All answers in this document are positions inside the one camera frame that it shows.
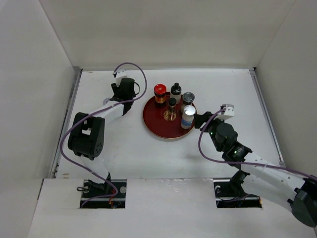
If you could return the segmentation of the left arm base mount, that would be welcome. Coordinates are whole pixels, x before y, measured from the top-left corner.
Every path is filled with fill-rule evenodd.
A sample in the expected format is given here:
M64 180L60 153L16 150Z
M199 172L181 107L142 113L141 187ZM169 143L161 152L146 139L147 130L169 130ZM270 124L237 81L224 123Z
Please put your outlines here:
M126 204L127 180L109 180L113 186L106 182L96 183L90 179L84 180L82 186L77 187L81 193L80 208L83 209L124 209Z

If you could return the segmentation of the blue label silver cap bottle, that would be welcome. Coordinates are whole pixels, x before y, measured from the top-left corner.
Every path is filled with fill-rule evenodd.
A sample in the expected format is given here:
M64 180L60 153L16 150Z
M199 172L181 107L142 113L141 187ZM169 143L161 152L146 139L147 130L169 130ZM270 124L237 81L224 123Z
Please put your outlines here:
M196 113L196 108L192 105L187 105L183 109L181 127L183 129L189 129L192 126L194 120L194 114Z

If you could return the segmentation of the black lid spice bottle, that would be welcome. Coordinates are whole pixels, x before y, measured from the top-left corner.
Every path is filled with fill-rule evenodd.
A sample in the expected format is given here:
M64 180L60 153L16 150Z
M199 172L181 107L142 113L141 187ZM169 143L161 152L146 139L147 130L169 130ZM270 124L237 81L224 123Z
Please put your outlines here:
M173 121L176 118L176 106L177 100L175 98L169 98L168 101L168 120Z

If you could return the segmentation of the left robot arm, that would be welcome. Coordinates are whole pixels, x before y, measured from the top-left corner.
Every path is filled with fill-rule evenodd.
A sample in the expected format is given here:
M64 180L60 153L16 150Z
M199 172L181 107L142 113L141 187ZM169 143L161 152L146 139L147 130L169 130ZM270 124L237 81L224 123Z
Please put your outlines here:
M107 105L103 105L99 113L81 122L70 132L67 147L81 158L85 167L93 173L110 180L109 172L104 162L94 161L104 147L105 127L111 121L124 116L132 107L136 97L134 86L139 84L132 78L123 78L119 84L111 84L113 97Z

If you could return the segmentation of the clear cap pepper grinder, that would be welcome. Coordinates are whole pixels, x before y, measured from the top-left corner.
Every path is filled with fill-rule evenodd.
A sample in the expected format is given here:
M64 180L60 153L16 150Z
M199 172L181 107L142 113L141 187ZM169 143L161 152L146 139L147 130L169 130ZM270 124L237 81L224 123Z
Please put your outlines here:
M192 92L185 92L182 95L183 103L181 105L181 112L183 112L184 108L188 105L192 105L195 99L195 95Z

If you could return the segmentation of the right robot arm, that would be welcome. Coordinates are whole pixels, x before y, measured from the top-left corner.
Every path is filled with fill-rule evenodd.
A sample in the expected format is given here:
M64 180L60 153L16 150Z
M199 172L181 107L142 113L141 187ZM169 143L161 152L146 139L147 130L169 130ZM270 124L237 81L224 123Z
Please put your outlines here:
M224 111L194 114L194 127L210 136L216 151L222 153L221 164L238 169L230 181L231 193L263 197L290 211L302 224L316 228L317 178L275 166L238 142L238 133L233 126L219 119Z

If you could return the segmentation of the red lid sauce jar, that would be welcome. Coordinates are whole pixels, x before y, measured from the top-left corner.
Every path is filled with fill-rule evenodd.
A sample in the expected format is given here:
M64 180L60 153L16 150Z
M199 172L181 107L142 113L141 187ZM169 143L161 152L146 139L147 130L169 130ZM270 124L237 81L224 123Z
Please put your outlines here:
M154 87L155 105L157 107L164 107L166 105L166 86L164 84L157 84Z

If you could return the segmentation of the black knob salt grinder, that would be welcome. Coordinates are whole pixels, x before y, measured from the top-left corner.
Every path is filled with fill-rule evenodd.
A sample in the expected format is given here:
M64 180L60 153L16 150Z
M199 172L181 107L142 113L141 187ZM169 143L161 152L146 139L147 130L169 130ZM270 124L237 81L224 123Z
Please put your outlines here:
M170 90L170 98L175 98L176 99L176 103L179 104L180 100L181 100L181 93L182 93L182 88L179 85L178 82L175 82Z

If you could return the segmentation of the dark jar white lid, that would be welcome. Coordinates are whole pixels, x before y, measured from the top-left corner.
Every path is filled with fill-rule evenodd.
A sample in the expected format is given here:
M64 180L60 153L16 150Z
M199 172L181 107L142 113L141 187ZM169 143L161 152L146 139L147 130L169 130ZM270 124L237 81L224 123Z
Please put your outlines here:
M108 103L108 101L110 100L110 98L106 98L103 100L103 104L106 105Z

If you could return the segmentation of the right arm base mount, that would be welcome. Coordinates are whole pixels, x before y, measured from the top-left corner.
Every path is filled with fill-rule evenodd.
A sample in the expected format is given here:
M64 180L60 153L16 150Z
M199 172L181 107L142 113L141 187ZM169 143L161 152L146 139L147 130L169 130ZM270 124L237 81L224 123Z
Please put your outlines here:
M213 180L217 208L262 208L260 197L245 193L241 187L247 175L238 171L232 178Z

